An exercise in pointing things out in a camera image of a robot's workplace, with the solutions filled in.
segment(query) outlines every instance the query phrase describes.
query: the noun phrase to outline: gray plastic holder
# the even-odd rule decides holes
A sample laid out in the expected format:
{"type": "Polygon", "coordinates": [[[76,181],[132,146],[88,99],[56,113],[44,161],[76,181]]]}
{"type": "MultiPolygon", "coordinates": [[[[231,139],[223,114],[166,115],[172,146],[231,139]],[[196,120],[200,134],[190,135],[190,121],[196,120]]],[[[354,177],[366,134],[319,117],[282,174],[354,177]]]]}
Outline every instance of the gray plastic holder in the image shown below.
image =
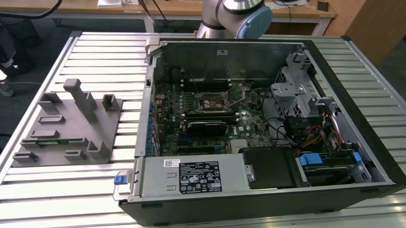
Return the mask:
{"type": "Polygon", "coordinates": [[[123,100],[112,94],[94,99],[82,91],[79,79],[67,79],[63,86],[74,100],[43,94],[13,167],[104,164],[111,159],[123,100]]]}

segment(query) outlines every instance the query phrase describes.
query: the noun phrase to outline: motherboard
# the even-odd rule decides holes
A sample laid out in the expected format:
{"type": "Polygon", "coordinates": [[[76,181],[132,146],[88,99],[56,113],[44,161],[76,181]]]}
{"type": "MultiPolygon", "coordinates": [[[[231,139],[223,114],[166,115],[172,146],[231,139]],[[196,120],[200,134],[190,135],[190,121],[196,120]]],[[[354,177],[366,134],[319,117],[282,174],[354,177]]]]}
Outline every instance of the motherboard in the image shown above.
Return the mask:
{"type": "Polygon", "coordinates": [[[270,146],[260,104],[267,88],[248,81],[155,83],[160,156],[238,153],[270,146]]]}

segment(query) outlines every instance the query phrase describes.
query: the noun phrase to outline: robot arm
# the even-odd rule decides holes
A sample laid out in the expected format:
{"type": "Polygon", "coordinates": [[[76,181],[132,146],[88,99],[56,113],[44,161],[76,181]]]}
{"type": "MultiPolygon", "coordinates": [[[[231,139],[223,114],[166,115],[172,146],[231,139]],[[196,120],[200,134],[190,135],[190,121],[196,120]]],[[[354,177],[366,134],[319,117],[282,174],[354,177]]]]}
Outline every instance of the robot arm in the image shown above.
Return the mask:
{"type": "Polygon", "coordinates": [[[273,20],[264,0],[204,0],[198,38],[259,38],[273,20]]]}

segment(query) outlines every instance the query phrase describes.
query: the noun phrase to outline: power supply label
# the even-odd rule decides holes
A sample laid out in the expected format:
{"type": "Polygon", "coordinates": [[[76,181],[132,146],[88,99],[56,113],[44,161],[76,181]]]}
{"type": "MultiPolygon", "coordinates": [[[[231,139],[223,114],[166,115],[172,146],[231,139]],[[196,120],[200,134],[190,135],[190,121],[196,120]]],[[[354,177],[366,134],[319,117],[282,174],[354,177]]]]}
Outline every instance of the power supply label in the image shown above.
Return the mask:
{"type": "Polygon", "coordinates": [[[180,163],[179,183],[182,194],[223,191],[218,161],[180,163]]]}

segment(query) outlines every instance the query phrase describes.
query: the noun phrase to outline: desk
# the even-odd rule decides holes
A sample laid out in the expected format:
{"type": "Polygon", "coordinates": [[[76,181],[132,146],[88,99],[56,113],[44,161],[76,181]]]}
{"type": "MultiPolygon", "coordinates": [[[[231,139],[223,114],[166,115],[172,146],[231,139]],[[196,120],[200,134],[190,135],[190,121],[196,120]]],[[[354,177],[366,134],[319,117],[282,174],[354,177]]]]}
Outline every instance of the desk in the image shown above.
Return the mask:
{"type": "MultiPolygon", "coordinates": [[[[16,12],[27,15],[44,12],[56,0],[1,0],[0,12],[16,12]]],[[[196,0],[156,0],[168,20],[200,20],[202,3],[196,0]]],[[[163,19],[151,0],[147,7],[156,19],[163,19]]],[[[291,19],[287,8],[275,9],[274,22],[315,23],[313,35],[322,36],[337,14],[334,11],[323,12],[307,6],[291,7],[291,19]]],[[[122,8],[99,9],[98,0],[64,0],[59,9],[48,16],[53,19],[142,19],[146,31],[154,31],[154,25],[140,5],[123,5],[122,8]]]]}

